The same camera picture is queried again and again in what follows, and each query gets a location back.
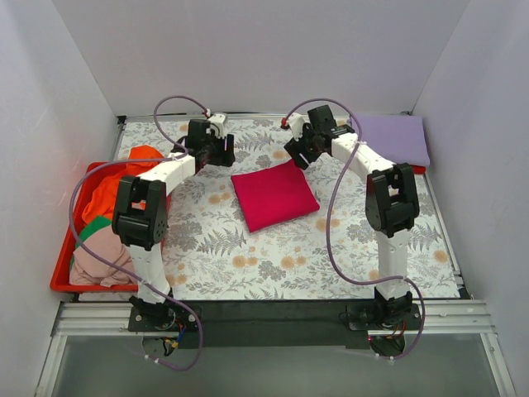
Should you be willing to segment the floral patterned table mat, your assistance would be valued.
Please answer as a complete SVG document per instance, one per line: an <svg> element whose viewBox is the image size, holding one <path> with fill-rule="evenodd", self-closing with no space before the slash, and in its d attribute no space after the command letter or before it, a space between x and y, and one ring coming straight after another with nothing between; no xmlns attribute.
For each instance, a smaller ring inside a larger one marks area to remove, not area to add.
<svg viewBox="0 0 529 397"><path fill-rule="evenodd" d="M320 209L250 232L231 177L288 160L275 117L232 117L233 166L206 166L171 196L164 268L180 300L368 299L379 276L365 185L321 156L305 171Z"/></svg>

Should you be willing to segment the magenta t-shirt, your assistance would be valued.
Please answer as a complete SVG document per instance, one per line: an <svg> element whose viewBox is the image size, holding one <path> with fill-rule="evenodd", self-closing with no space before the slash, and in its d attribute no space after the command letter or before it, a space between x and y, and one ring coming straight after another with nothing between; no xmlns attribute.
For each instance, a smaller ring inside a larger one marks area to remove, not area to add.
<svg viewBox="0 0 529 397"><path fill-rule="evenodd" d="M315 213L320 205L293 160L231 177L250 232Z"/></svg>

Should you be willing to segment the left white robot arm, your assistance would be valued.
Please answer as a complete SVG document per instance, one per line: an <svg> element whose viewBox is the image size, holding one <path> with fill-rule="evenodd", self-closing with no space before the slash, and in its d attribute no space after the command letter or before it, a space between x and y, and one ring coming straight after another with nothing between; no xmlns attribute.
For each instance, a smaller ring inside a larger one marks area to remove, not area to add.
<svg viewBox="0 0 529 397"><path fill-rule="evenodd" d="M171 287L162 258L168 228L168 197L205 165L235 162L234 136L225 131L227 115L215 113L188 122L187 136L154 168L119 181L112 231L129 253L138 286L131 303L150 328L165 331L180 320L169 300Z"/></svg>

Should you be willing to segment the orange t-shirt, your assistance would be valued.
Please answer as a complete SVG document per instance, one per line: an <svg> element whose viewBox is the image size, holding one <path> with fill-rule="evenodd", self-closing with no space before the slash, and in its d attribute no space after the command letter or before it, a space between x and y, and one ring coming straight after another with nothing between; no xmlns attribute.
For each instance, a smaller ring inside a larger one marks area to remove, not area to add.
<svg viewBox="0 0 529 397"><path fill-rule="evenodd" d="M84 223L89 224L96 217L112 220L120 179L123 176L137 176L151 170L159 164L158 159L162 157L163 155L152 146L135 146L129 152L129 160L154 159L154 161L120 163L98 171L96 175L103 175L103 178L94 189L92 198L83 210L82 219Z"/></svg>

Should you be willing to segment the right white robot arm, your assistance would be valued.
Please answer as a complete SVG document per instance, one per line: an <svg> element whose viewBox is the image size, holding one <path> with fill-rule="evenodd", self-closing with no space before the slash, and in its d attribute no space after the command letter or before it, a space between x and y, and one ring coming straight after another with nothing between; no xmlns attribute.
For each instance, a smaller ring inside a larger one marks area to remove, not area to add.
<svg viewBox="0 0 529 397"><path fill-rule="evenodd" d="M419 292L407 276L410 232L420 213L413 168L371 149L354 113L349 115L351 126L339 126L330 105L323 100L306 116L291 110L280 124L292 133L284 148L302 170L328 154L343 162L344 172L354 172L365 183L365 216L376 236L379 276L369 282L373 301L356 310L354 317L366 325L403 330L405 318L415 307L412 297Z"/></svg>

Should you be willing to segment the folded lavender t-shirt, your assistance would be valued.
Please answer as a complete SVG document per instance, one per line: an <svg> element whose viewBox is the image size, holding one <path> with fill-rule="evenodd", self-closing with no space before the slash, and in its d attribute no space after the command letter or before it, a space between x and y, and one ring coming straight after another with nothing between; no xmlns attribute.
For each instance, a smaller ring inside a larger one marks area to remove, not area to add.
<svg viewBox="0 0 529 397"><path fill-rule="evenodd" d="M428 167L430 157L423 119L408 115L358 115L362 139L394 163Z"/></svg>

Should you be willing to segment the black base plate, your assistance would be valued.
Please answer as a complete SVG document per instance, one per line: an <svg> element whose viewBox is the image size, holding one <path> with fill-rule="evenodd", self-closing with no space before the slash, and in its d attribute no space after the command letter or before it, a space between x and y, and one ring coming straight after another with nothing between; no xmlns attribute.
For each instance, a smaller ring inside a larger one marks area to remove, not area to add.
<svg viewBox="0 0 529 397"><path fill-rule="evenodd" d="M127 330L157 337L184 329L182 349L205 347L346 347L368 349L368 333L391 333L397 324L383 320L370 299L353 300L195 300L195 316L169 304L165 322L135 307Z"/></svg>

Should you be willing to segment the red plastic bin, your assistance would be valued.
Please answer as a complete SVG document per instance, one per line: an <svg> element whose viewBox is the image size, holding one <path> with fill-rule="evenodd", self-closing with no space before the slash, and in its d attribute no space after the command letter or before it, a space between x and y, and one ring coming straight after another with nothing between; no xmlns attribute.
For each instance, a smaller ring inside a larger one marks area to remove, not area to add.
<svg viewBox="0 0 529 397"><path fill-rule="evenodd" d="M159 159L153 160L120 160L113 162L96 162L87 168L87 173L78 182L70 198L69 225L63 246L51 278L50 288L58 292L131 292L137 290L137 285L129 280L124 284L101 285L98 281L89 279L83 285L72 285L70 276L74 271L74 251L77 249L77 240L74 232L86 229L86 222L82 214L92 200L93 191L102 183L103 179L115 175L140 175L154 168L160 163Z"/></svg>

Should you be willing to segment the aluminium frame rail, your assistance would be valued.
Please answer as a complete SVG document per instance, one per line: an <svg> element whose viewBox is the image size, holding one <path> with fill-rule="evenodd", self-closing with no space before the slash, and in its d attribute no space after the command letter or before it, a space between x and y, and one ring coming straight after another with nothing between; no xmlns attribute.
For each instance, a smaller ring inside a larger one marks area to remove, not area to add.
<svg viewBox="0 0 529 397"><path fill-rule="evenodd" d="M516 391L482 300L430 299L407 316L389 349L205 347L164 356L162 337L127 330L126 302L62 303L39 396L513 396Z"/></svg>

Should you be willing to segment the folded red t-shirt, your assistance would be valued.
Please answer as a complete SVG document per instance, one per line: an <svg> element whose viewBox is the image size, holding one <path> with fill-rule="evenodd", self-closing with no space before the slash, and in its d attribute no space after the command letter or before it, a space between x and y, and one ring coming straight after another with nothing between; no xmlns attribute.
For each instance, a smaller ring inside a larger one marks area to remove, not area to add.
<svg viewBox="0 0 529 397"><path fill-rule="evenodd" d="M415 175L424 175L427 172L427 168L420 165L413 165L412 170Z"/></svg>

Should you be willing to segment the green t-shirt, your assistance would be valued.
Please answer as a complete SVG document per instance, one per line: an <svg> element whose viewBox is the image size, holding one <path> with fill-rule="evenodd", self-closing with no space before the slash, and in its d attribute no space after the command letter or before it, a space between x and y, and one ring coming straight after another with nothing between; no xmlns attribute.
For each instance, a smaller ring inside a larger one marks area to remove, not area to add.
<svg viewBox="0 0 529 397"><path fill-rule="evenodd" d="M100 265L99 262L93 261L93 257L79 245L79 242L82 242L89 250L97 253L98 256L108 261L111 260L116 250L113 248L115 236L112 232L111 221L104 216L96 216L90 221L79 232L79 238L75 241L74 253L70 261L70 267L73 267L76 258L80 256L81 266Z"/></svg>

